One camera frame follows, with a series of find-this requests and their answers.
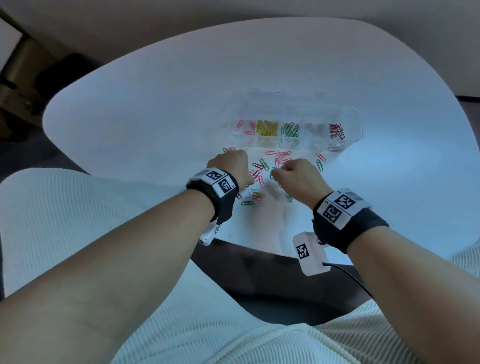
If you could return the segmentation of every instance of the person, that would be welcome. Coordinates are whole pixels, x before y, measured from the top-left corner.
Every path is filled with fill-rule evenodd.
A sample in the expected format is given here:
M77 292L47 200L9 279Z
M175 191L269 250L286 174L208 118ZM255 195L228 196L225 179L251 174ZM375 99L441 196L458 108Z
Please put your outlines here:
M242 150L207 166L253 183ZM478 243L453 264L377 226L347 247L375 301L316 327L269 324L189 260L215 214L201 191L138 214L108 180L34 172L0 189L0 363L480 363ZM309 208L333 191L305 159L273 177Z

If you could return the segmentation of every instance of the ribbed fabric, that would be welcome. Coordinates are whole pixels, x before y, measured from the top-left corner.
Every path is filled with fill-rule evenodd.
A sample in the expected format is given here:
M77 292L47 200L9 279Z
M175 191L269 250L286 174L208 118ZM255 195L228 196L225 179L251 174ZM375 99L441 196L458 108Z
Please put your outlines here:
M8 296L98 237L179 192L176 187L30 169L0 186ZM453 258L479 273L480 245ZM172 293L113 363L415 363L373 301L312 328L274 325L240 307L190 261Z

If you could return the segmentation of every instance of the floor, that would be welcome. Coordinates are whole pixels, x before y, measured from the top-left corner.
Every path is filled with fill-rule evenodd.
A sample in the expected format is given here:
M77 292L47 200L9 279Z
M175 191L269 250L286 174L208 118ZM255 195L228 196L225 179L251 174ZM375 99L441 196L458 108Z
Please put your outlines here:
M461 105L480 143L480 103ZM5 117L15 138L0 141L0 181L30 167L82 171L41 130L11 115ZM368 299L338 270L306 277L296 259L222 241L215 240L207 247L199 245L192 260L247 311L268 322L320 324L348 313ZM344 268L359 278L355 268Z

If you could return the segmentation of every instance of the person's right arm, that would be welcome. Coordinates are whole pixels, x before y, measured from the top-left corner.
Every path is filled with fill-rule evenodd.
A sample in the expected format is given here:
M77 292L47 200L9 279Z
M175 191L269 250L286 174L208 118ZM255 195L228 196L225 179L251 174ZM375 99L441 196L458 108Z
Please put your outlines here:
M333 190L307 160L287 162L274 179L313 209ZM480 279L380 226L347 254L386 319L424 363L480 363Z

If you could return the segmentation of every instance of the person's left hand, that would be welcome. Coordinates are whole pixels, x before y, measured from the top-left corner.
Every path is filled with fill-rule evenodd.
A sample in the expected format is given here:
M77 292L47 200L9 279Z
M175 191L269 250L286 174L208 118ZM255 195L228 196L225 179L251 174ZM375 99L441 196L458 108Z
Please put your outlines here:
M230 173L239 184L239 190L243 190L247 184L253 184L254 178L248 173L247 152L240 149L233 151L228 149L225 153L217 155L207 163L207 168L218 168Z

